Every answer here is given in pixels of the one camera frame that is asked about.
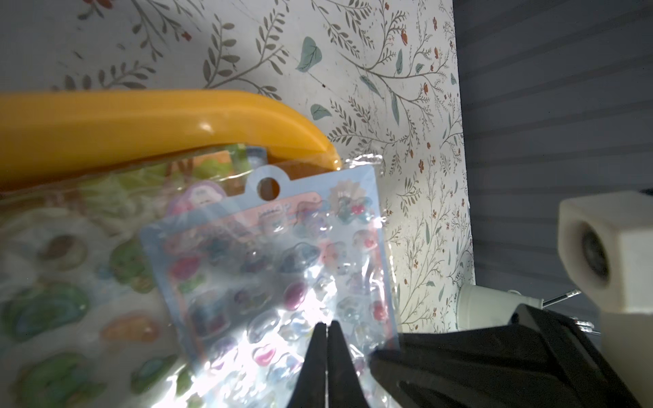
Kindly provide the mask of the yellow storage tray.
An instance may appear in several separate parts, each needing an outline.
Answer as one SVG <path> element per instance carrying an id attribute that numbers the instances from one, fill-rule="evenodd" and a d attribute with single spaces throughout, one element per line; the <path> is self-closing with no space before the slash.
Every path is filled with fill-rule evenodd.
<path id="1" fill-rule="evenodd" d="M 22 190 L 214 146 L 337 170 L 338 151 L 294 109 L 254 93 L 132 90 L 5 93 L 1 189 Z"/>

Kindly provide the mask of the green dinosaur sticker sheet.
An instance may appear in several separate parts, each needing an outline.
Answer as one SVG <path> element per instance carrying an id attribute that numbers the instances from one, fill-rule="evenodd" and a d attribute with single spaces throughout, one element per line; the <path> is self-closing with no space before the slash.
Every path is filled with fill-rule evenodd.
<path id="1" fill-rule="evenodd" d="M 267 163 L 228 144 L 4 193 L 2 406 L 203 406 L 139 232 Z"/>

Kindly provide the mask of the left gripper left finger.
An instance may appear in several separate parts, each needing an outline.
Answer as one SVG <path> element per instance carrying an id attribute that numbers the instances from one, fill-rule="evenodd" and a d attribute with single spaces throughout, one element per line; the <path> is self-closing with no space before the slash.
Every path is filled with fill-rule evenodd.
<path id="1" fill-rule="evenodd" d="M 327 329 L 318 323 L 311 336 L 304 364 L 287 408 L 324 408 L 327 391 Z"/>

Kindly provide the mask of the pale blue jewel sticker sheet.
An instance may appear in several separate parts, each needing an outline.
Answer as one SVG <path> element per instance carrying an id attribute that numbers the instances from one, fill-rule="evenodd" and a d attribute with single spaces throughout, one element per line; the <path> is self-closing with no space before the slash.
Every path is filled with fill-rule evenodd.
<path id="1" fill-rule="evenodd" d="M 367 405 L 390 406 L 369 368 L 397 336 L 378 165 L 299 179 L 292 164 L 267 165 L 234 197 L 195 184 L 140 231 L 191 365 L 192 406 L 285 406 L 315 326 L 333 322 Z"/>

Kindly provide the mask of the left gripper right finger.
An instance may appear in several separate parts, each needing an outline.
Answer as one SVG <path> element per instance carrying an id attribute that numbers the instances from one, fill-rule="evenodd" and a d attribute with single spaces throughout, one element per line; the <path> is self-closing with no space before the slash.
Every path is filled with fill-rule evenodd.
<path id="1" fill-rule="evenodd" d="M 328 328 L 328 406 L 369 408 L 338 321 Z"/>

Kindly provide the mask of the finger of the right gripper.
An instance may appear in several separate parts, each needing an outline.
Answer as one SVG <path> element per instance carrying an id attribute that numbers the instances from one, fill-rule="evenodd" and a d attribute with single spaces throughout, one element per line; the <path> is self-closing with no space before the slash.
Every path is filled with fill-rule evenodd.
<path id="1" fill-rule="evenodd" d="M 505 326 L 408 333 L 370 370 L 403 407 L 637 407 L 576 323 L 522 304 Z"/>

